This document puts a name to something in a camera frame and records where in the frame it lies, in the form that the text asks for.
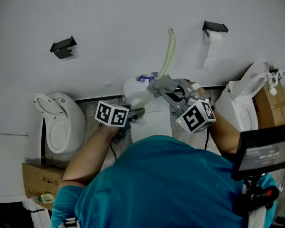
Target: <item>black toilet paper holder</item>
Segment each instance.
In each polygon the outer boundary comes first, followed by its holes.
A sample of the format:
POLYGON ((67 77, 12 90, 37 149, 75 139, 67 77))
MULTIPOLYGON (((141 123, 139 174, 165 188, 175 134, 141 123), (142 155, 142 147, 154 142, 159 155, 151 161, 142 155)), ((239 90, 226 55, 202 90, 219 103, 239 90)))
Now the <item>black toilet paper holder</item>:
POLYGON ((54 52, 54 54, 59 59, 64 59, 73 56, 73 54, 71 53, 72 49, 69 50, 68 48, 75 45, 77 45, 77 43, 74 40, 74 38, 71 36, 71 38, 69 39, 54 43, 50 49, 50 52, 54 52))
POLYGON ((216 31, 216 32, 225 32, 227 33, 229 29, 227 29, 225 24, 218 24, 209 21, 205 21, 202 29, 206 35, 209 37, 209 33, 207 30, 216 31))

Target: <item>toilet paper roll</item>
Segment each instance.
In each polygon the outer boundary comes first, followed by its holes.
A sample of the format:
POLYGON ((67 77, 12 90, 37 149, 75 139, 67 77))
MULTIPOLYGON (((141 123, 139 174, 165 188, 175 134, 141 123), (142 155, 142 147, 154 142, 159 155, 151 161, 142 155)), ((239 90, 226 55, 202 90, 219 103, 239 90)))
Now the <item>toilet paper roll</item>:
POLYGON ((204 63, 204 68, 209 68, 213 66, 218 54, 218 50, 223 41, 223 34, 221 32, 215 32, 210 30, 207 30, 207 32, 209 33, 209 37, 205 33, 205 40, 207 42, 210 42, 210 46, 204 63))

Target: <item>forearm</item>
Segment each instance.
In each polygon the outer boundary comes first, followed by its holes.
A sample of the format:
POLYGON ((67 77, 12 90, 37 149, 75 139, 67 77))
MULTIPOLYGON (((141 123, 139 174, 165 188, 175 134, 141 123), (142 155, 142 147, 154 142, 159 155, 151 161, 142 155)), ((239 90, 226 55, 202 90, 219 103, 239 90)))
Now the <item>forearm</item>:
POLYGON ((209 127, 211 137, 221 153, 236 153, 240 132, 217 111, 216 122, 209 127))
POLYGON ((114 134, 104 125, 94 132, 69 163, 59 187, 87 186, 100 172, 114 134))

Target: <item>tile floor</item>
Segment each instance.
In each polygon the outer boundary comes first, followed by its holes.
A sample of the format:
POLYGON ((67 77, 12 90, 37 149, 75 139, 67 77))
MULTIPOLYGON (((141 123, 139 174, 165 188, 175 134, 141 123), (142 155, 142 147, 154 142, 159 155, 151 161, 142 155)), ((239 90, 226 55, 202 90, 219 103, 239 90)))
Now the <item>tile floor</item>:
MULTIPOLYGON (((221 90, 209 90, 211 98, 216 101, 220 94, 221 90)), ((79 106, 82 109, 85 117, 86 117, 86 131, 85 131, 85 142, 90 138, 91 134, 98 128, 98 122, 94 119, 96 108, 98 102, 87 102, 80 103, 79 106)), ((172 128, 172 136, 180 141, 187 143, 188 145, 198 148, 204 149, 207 131, 204 130, 201 133, 188 134, 182 127, 180 127, 176 122, 176 117, 171 114, 171 128, 172 128)), ((120 156, 130 145, 132 144, 131 134, 128 134, 125 139, 122 140, 121 143, 115 145, 113 144, 113 149, 116 152, 117 157, 120 156)), ((207 145, 207 150, 219 154, 219 151, 213 142, 211 136, 209 136, 209 141, 207 145)), ((46 146, 46 160, 48 164, 53 164, 58 167, 66 168, 67 164, 74 156, 73 154, 54 154, 49 148, 46 146)), ((102 169, 113 165, 114 163, 114 155, 111 150, 109 150, 107 157, 104 161, 102 169)), ((277 202, 277 216, 285 217, 285 170, 274 171, 271 175, 274 177, 277 186, 281 185, 284 179, 283 184, 283 192, 280 193, 277 202)))

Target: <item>brown box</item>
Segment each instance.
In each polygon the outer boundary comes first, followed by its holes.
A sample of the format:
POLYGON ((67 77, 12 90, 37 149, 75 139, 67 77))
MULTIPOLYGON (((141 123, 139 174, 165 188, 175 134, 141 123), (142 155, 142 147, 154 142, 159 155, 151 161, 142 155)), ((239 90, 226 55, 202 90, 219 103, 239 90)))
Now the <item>brown box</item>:
POLYGON ((285 124, 285 94, 280 82, 275 89, 273 96, 265 85, 253 98, 259 129, 285 124))
MULTIPOLYGON (((59 183, 65 172, 65 170, 56 167, 28 163, 22 164, 22 171, 24 190, 28 198, 45 193, 53 193, 56 196, 59 183)), ((48 210, 52 210, 53 207, 53 203, 39 202, 38 204, 48 210)))

